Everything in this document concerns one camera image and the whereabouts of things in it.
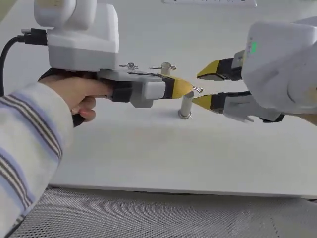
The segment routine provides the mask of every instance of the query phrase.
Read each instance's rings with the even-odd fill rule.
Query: gray mesh floor
[[[49,189],[12,238],[316,238],[301,199]]]

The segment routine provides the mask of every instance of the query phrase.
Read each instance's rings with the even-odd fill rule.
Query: striped shirt
[[[0,98],[0,238],[39,200],[72,132],[67,104],[41,83]]]

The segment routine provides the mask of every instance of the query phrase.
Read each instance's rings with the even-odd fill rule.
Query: white table
[[[312,2],[287,4],[287,0],[260,0],[258,9],[240,11],[170,7],[159,0],[108,2],[114,3],[119,15],[120,64],[132,61],[147,70],[169,61],[178,67],[175,75],[192,79],[206,93],[245,89],[242,83],[194,78],[210,61],[242,49],[252,22],[292,21],[317,9]],[[32,1],[20,1],[0,24],[0,46],[21,28],[36,26]],[[5,66],[6,91],[35,81],[49,68],[47,58],[45,47],[15,46]],[[199,107],[193,108],[191,119],[180,120],[180,103],[161,100],[152,109],[136,110],[130,104],[98,101],[97,119],[75,130],[74,145],[65,153],[52,184],[317,197],[315,127],[295,118],[277,124],[258,120],[243,124]]]

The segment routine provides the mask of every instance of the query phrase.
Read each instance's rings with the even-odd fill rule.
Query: power cord
[[[4,71],[4,63],[5,58],[10,50],[10,48],[17,42],[24,42],[27,45],[39,45],[39,46],[47,46],[47,33],[46,30],[42,29],[30,29],[30,30],[22,30],[23,35],[19,35],[13,37],[9,40],[0,56],[0,97],[4,96],[4,80],[3,80],[3,71]]]

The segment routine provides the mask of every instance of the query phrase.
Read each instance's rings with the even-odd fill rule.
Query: cylindrical rod
[[[193,98],[195,96],[195,93],[191,91],[190,93],[186,94],[183,97],[182,106],[180,110],[178,111],[178,115],[182,119],[188,119],[192,116],[192,105],[193,105]]]

